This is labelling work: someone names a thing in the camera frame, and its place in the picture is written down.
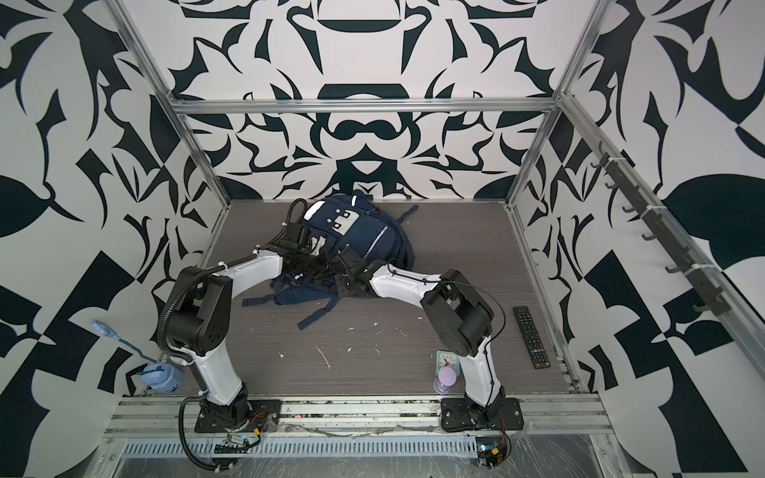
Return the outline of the navy blue school backpack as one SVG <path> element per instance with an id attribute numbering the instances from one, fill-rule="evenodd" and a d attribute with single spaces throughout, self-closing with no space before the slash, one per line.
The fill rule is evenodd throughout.
<path id="1" fill-rule="evenodd" d="M 333 260 L 338 252 L 350 245 L 362 257 L 390 261 L 404 268 L 414 266 L 414 247 L 406 236 L 402 223 L 417 206 L 403 215 L 393 217 L 360 192 L 335 194 L 309 204 L 296 199 L 288 209 L 284 223 L 299 223 L 327 238 L 329 277 L 323 281 L 294 281 L 282 272 L 270 283 L 271 293 L 242 301 L 244 307 L 273 303 L 292 306 L 309 302 L 327 304 L 298 323 L 303 331 L 331 312 L 342 299 L 335 285 Z"/>

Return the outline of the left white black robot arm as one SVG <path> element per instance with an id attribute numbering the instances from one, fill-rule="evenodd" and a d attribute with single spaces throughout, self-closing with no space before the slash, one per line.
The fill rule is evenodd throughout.
<path id="1" fill-rule="evenodd" d="M 286 274 L 306 278 L 321 264 L 325 243 L 309 228 L 285 223 L 276 238 L 245 257 L 181 270 L 159 315 L 157 344 L 171 360 L 191 368 L 206 416 L 229 427 L 247 420 L 248 392 L 226 346 L 233 299 Z"/>

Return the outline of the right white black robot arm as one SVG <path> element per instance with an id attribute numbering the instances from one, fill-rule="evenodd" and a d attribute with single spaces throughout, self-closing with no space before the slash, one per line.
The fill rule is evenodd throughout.
<path id="1" fill-rule="evenodd" d="M 396 300 L 422 310 L 440 342 L 458 357 L 471 419 L 498 418 L 505 392 L 491 350 L 494 313 L 459 271 L 420 274 L 390 261 L 363 258 L 351 247 L 333 260 L 333 266 L 344 293 Z"/>

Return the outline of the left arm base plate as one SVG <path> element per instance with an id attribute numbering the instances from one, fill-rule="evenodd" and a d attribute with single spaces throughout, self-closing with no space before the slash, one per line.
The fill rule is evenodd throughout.
<path id="1" fill-rule="evenodd" d="M 201 402 L 196 433 L 239 433 L 269 431 L 280 421 L 281 400 L 235 400 L 230 406 L 220 406 L 208 400 Z"/>

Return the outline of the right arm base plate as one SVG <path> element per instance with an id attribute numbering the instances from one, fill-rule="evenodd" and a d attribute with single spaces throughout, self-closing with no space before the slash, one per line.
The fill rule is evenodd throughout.
<path id="1" fill-rule="evenodd" d="M 489 408 L 469 398 L 443 398 L 440 401 L 440 427 L 446 432 L 473 430 L 520 431 L 525 421 L 516 398 L 498 398 Z"/>

